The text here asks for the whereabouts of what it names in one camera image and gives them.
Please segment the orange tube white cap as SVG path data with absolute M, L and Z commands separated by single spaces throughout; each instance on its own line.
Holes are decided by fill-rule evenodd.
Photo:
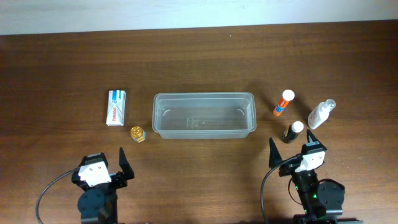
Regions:
M 277 106 L 273 110 L 273 114 L 275 116 L 280 116 L 287 105 L 295 98 L 295 93 L 292 90 L 284 90 L 282 93 L 282 97 L 279 100 Z

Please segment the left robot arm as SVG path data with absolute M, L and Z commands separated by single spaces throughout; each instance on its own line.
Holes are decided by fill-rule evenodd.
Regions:
M 134 171 L 122 148 L 119 150 L 119 166 L 119 172 L 110 174 L 106 156 L 101 152 L 83 157 L 73 172 L 72 183 L 84 191 L 77 203 L 82 223 L 118 222 L 116 191 L 127 187 L 128 180 L 134 178 Z

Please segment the white spray bottle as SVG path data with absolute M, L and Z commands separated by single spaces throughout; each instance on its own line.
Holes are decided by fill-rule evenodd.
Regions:
M 310 129 L 318 128 L 330 115 L 336 103 L 332 99 L 321 102 L 308 116 L 308 126 Z

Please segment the white Panadol medicine box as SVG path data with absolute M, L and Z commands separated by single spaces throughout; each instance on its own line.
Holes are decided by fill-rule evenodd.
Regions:
M 124 90 L 110 90 L 108 96 L 108 109 L 106 124 L 108 126 L 123 126 L 126 105 L 126 92 Z

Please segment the clear plastic container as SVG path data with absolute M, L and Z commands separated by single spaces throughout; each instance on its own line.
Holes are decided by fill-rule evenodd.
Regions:
M 242 139 L 256 130 L 248 92 L 159 93 L 152 129 L 164 139 Z

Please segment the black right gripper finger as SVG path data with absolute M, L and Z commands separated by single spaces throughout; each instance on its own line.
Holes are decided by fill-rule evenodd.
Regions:
M 310 129 L 307 129 L 306 147 L 309 152 L 327 151 L 327 148 L 315 137 Z
M 278 167 L 282 163 L 282 158 L 277 149 L 277 146 L 272 138 L 269 138 L 269 146 L 270 146 L 270 153 L 269 153 L 269 168 L 273 169 Z

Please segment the small gold-lidded jar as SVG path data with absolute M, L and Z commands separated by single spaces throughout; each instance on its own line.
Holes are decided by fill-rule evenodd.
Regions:
M 146 138 L 146 132 L 139 126 L 134 126 L 130 130 L 130 135 L 135 142 L 142 142 Z

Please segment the dark bottle white cap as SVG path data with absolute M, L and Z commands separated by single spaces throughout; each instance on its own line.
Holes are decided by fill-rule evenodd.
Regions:
M 301 121 L 295 121 L 284 132 L 284 134 L 282 136 L 282 141 L 286 144 L 291 143 L 298 137 L 298 135 L 303 130 L 303 128 L 304 128 L 304 125 Z

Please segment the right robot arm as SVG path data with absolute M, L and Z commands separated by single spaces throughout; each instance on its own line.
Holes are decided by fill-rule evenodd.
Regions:
M 279 169 L 279 176 L 291 176 L 291 181 L 304 209 L 303 215 L 294 215 L 293 223 L 337 223 L 343 214 L 345 187 L 332 180 L 319 180 L 315 172 L 325 161 L 327 148 L 307 130 L 307 143 L 301 153 L 283 160 L 273 139 L 269 140 L 268 174 Z

